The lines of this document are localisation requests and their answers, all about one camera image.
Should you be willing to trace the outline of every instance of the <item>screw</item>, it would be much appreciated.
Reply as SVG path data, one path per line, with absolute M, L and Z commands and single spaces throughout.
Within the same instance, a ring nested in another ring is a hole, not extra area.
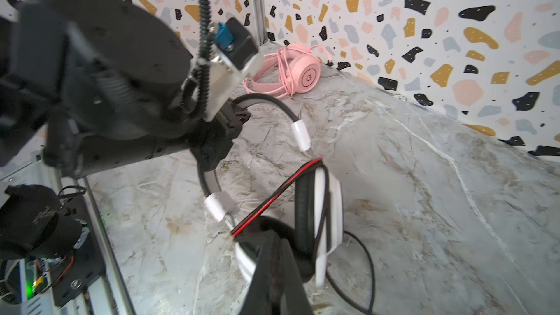
M 208 31 L 213 35 L 216 35 L 219 29 L 220 29 L 220 25 L 216 22 L 212 22 L 211 24 L 208 25 Z
M 70 283 L 70 288 L 78 289 L 78 288 L 80 288 L 81 285 L 82 285 L 81 280 L 74 280 L 74 281 L 72 281 L 72 283 Z

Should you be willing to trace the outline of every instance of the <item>pink headphones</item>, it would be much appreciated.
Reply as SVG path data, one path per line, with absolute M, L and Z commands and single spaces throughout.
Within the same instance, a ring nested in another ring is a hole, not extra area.
M 311 53 L 314 48 L 322 49 L 329 60 L 333 58 L 320 45 L 307 48 L 303 44 L 292 43 L 276 53 L 264 55 L 265 61 L 255 76 L 243 80 L 245 89 L 249 94 L 272 95 L 278 99 L 285 96 L 291 98 L 295 93 L 307 93 L 315 87 L 321 75 L 321 60 Z M 278 65 L 280 83 L 259 83 L 262 75 L 276 65 Z M 249 80 L 253 82 L 252 89 L 248 87 Z

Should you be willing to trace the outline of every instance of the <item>coiled cable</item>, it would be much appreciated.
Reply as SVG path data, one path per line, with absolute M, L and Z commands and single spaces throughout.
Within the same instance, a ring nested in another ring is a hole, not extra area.
M 213 44 L 213 36 L 208 31 L 211 21 L 210 0 L 198 0 L 200 11 L 200 41 L 198 48 L 198 59 L 196 66 L 192 69 L 191 76 L 183 88 L 180 108 L 181 111 L 192 119 L 200 119 L 206 111 L 208 104 L 209 84 L 210 84 L 210 53 Z M 190 110 L 188 101 L 192 96 L 192 88 L 187 87 L 188 82 L 198 84 L 198 98 L 194 109 Z

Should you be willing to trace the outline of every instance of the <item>marble surface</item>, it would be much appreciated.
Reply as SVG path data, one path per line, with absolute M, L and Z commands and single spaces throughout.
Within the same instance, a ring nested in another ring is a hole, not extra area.
M 342 182 L 345 228 L 374 259 L 374 311 L 558 313 L 557 167 L 328 67 L 287 103 Z M 308 159 L 283 114 L 250 110 L 218 172 L 238 218 Z M 204 209 L 190 152 L 97 173 L 90 184 L 139 315 L 237 314 L 245 282 L 227 227 Z M 293 224 L 293 189 L 267 212 Z M 329 270 L 368 303 L 357 243 L 345 239 Z M 356 313 L 330 286 L 306 291 L 316 314 Z

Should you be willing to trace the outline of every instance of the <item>blue connector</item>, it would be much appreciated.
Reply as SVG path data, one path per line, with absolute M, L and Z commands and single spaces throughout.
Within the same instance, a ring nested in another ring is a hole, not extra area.
M 214 36 L 214 41 L 223 50 L 226 50 L 229 45 L 234 42 L 234 36 L 229 32 L 225 24 L 220 22 L 220 29 Z

